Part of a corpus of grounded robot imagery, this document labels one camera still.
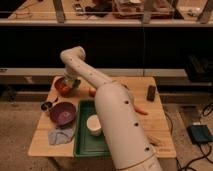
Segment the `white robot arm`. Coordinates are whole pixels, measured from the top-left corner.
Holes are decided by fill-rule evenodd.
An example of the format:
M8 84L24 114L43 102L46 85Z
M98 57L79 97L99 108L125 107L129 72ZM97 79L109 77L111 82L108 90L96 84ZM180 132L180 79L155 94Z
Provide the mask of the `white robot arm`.
M117 171L163 171L134 110L134 100L121 83L84 62L80 46L60 58L69 78L84 78L95 89L95 108Z

